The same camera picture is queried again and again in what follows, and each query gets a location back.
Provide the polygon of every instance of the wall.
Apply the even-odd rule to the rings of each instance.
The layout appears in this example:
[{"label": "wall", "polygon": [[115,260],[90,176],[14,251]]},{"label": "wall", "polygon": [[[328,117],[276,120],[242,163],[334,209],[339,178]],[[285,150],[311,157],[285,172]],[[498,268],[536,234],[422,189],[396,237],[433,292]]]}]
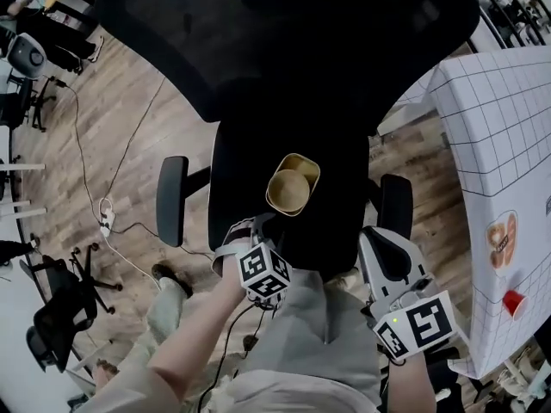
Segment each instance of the wall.
[{"label": "wall", "polygon": [[[6,126],[0,126],[0,158],[9,159]],[[9,194],[3,201],[11,201]],[[20,241],[15,220],[0,219],[0,240]],[[14,268],[6,275],[11,282],[0,280],[0,398],[12,413],[66,412],[67,400],[82,392],[55,367],[43,373],[28,350],[25,334],[43,302],[35,284],[19,268],[19,260],[13,261]],[[73,356],[70,364],[76,364]]]}]

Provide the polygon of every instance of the chair armrest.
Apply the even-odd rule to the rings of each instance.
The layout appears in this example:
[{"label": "chair armrest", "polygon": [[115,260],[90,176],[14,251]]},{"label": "chair armrest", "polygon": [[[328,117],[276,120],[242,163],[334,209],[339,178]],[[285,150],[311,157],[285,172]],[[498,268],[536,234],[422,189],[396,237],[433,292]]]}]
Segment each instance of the chair armrest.
[{"label": "chair armrest", "polygon": [[381,209],[377,210],[377,226],[410,238],[413,223],[412,183],[401,176],[381,178]]},{"label": "chair armrest", "polygon": [[157,230],[159,238],[169,246],[177,247],[183,243],[188,168],[189,160],[186,157],[167,157],[158,177]]}]

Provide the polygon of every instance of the desk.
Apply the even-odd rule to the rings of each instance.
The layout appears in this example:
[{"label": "desk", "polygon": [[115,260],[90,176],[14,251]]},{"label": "desk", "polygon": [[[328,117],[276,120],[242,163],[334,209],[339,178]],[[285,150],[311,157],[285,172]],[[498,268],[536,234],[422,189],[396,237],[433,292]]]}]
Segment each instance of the desk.
[{"label": "desk", "polygon": [[[451,367],[482,378],[551,315],[551,46],[443,61],[426,86],[448,136],[471,239],[470,356]],[[509,289],[529,298],[513,320]]]},{"label": "desk", "polygon": [[[97,20],[93,17],[90,17],[89,15],[83,14],[82,12],[77,11],[76,9],[72,8],[71,6],[67,6],[66,4],[63,4],[59,2],[59,0],[44,0],[44,9],[47,12],[55,12],[58,10],[59,12],[63,12],[67,14],[69,17],[72,17],[76,20],[79,20],[82,23],[85,23],[89,26],[95,27],[97,26]],[[96,0],[82,0],[83,2],[87,3],[90,6],[94,6],[94,3]]]}]

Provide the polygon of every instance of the white cable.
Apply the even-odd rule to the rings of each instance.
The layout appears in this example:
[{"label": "white cable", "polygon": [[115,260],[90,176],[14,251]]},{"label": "white cable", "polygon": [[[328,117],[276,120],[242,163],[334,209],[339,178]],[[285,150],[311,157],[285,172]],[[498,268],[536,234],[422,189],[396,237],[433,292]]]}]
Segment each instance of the white cable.
[{"label": "white cable", "polygon": [[107,202],[109,202],[109,205],[111,206],[111,211],[113,211],[113,213],[115,212],[114,209],[113,209],[113,202],[111,200],[109,200],[107,197],[102,197],[99,201],[99,203],[97,204],[97,211],[99,212],[99,216],[100,216],[100,219],[102,218],[102,203],[103,201],[106,200]]},{"label": "white cable", "polygon": [[130,265],[134,266],[136,269],[138,269],[140,271],[140,273],[142,273],[143,275],[145,275],[146,277],[149,277],[151,279],[151,281],[153,283],[155,283],[155,286],[157,287],[157,289],[160,291],[161,290],[161,286],[158,285],[157,281],[151,276],[149,275],[146,271],[144,271],[143,269],[140,269],[138,268],[135,264],[133,264],[132,262],[130,262],[130,260],[128,260],[126,257],[124,257],[124,255],[122,255],[118,250],[116,250],[115,248],[113,248],[113,246],[111,246],[109,244],[109,241],[107,240],[107,238],[105,236],[103,236],[103,238],[105,239],[105,243],[107,244],[107,246],[116,254],[119,255],[119,257],[124,260],[125,262],[129,263]]}]

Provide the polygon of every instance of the red cup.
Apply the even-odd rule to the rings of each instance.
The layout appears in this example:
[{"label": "red cup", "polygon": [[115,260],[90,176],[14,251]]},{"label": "red cup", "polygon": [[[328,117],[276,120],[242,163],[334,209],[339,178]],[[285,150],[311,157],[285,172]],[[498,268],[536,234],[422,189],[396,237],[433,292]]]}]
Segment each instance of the red cup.
[{"label": "red cup", "polygon": [[528,297],[524,297],[522,294],[511,289],[505,293],[505,296],[503,297],[503,305],[509,312],[509,315],[513,317],[513,320],[517,321],[526,312],[526,308],[528,307]]}]

